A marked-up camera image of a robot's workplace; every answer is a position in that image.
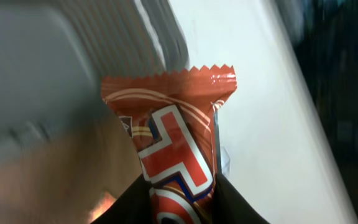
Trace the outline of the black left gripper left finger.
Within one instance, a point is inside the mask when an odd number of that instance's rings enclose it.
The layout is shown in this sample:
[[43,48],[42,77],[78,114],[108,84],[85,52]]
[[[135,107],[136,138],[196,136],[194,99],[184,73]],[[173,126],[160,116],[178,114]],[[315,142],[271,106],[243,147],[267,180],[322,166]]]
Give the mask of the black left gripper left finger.
[[140,175],[129,188],[91,224],[151,224],[150,184]]

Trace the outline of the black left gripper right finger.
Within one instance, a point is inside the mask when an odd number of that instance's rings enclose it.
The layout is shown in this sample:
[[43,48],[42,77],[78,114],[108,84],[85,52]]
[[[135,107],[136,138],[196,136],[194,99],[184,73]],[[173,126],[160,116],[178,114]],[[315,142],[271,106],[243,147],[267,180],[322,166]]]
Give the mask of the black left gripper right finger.
[[215,175],[213,224],[269,224],[222,174]]

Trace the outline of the red Top chocolate bar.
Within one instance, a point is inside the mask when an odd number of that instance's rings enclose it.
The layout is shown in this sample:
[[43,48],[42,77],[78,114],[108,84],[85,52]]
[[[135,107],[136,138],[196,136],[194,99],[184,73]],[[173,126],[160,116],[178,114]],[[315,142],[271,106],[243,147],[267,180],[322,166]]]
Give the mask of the red Top chocolate bar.
[[214,115],[237,88],[232,67],[106,77],[101,97],[121,119],[150,185],[155,223],[210,223],[218,172]]

